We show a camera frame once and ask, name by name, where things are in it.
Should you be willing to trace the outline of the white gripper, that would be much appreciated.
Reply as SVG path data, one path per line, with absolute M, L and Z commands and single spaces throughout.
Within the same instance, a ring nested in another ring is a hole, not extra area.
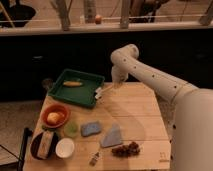
M 117 66 L 112 67 L 111 71 L 112 82 L 115 88 L 120 88 L 122 84 L 128 79 L 128 73 L 121 70 Z

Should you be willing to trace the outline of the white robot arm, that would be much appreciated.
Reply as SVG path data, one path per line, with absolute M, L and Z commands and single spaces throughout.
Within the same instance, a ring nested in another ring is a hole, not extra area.
M 134 44 L 114 50 L 112 81 L 131 74 L 175 105 L 171 139 L 171 171 L 213 171 L 213 90 L 197 86 L 138 61 Z

